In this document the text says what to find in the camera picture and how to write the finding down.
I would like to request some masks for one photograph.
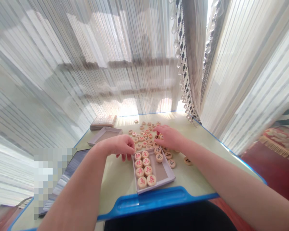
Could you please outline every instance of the finger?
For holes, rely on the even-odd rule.
[[[128,144],[131,148],[134,149],[134,147],[135,147],[135,143],[134,143],[134,141],[132,140],[131,137],[128,137],[127,144]]]
[[[133,155],[134,151],[135,151],[134,148],[128,146],[127,144],[125,144],[124,147],[122,148],[122,152],[127,153],[127,154]]]
[[[157,143],[160,146],[165,146],[165,141],[164,140],[154,139],[154,142]]]
[[[165,130],[165,127],[163,127],[163,126],[158,126],[158,127],[153,128],[152,131],[153,131],[153,132],[157,131],[157,132],[163,134],[163,131],[164,131],[164,130]]]
[[[123,161],[123,162],[125,161],[125,158],[126,158],[126,155],[125,155],[125,154],[122,154],[122,161]]]
[[[131,160],[132,160],[132,155],[131,155],[131,154],[126,154],[126,156],[127,156],[127,160],[128,160],[128,161],[131,161]]]

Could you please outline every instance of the open box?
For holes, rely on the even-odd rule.
[[[167,183],[170,183],[175,180],[176,176],[174,175],[168,160],[165,157],[165,154],[162,150],[162,155],[163,155],[163,161],[162,163],[158,163],[155,159],[155,154],[154,154],[154,148],[146,150],[149,153],[149,159],[151,162],[151,167],[152,167],[152,174],[156,177],[156,185],[153,186],[147,186],[144,189],[139,189],[137,180],[138,178],[136,177],[136,166],[135,166],[135,159],[134,156],[132,156],[133,159],[133,167],[134,167],[134,178],[135,178],[135,183],[136,183],[136,189],[137,189],[137,194],[141,194],[147,191],[150,191],[152,189],[155,189],[157,187],[160,187],[162,185],[165,185]]]
[[[103,127],[89,142],[88,145],[94,146],[98,142],[108,139],[113,136],[121,135],[122,129]]]

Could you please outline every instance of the white curtain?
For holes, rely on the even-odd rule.
[[[182,107],[169,13],[167,0],[0,0],[0,203],[32,196],[13,192],[36,149],[72,148],[96,115]]]
[[[289,107],[289,0],[235,0],[226,14],[200,118],[240,154]]]

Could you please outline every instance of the red character on piece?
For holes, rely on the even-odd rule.
[[[150,183],[154,182],[154,178],[150,176]]]

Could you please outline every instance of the wooden game piece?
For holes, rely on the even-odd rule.
[[[144,167],[149,166],[151,164],[151,161],[149,158],[144,158],[142,161]]]
[[[135,153],[134,159],[135,160],[141,159],[141,154],[139,152]]]
[[[153,145],[155,144],[152,140],[148,141],[148,144],[151,145],[153,147]]]
[[[162,152],[162,149],[160,147],[157,147],[154,149],[154,154],[158,154],[158,153],[161,153]]]
[[[144,176],[142,176],[138,179],[137,184],[138,184],[139,189],[146,188],[147,187],[147,179]]]
[[[142,159],[148,158],[149,157],[148,151],[143,151],[141,156],[142,156]]]
[[[170,165],[171,168],[175,168],[176,167],[176,162],[172,159],[168,160],[168,163]]]
[[[142,144],[137,144],[137,145],[136,145],[136,148],[137,148],[137,150],[142,149]]]
[[[184,157],[184,163],[186,163],[187,165],[193,165],[193,163],[187,157]]]
[[[165,157],[167,160],[170,160],[172,158],[172,155],[170,152],[165,152]]]
[[[149,176],[152,174],[152,167],[151,166],[145,167],[144,170],[145,170],[144,173],[146,176]]]
[[[154,175],[149,175],[148,177],[147,177],[147,184],[149,185],[149,186],[153,186],[153,185],[156,185],[156,177],[154,176]]]
[[[146,150],[151,149],[151,148],[152,148],[152,146],[149,144],[145,147]]]
[[[137,178],[140,178],[140,177],[144,176],[144,174],[145,174],[145,171],[143,170],[143,168],[137,168],[135,172],[136,172]]]
[[[142,167],[143,166],[142,160],[136,160],[135,166],[136,166],[136,168]]]
[[[163,147],[163,151],[164,151],[164,152],[167,152],[167,151],[170,151],[170,149],[167,148],[167,147]]]
[[[161,153],[157,153],[155,156],[155,159],[158,163],[161,163],[161,162],[163,162],[164,157]]]

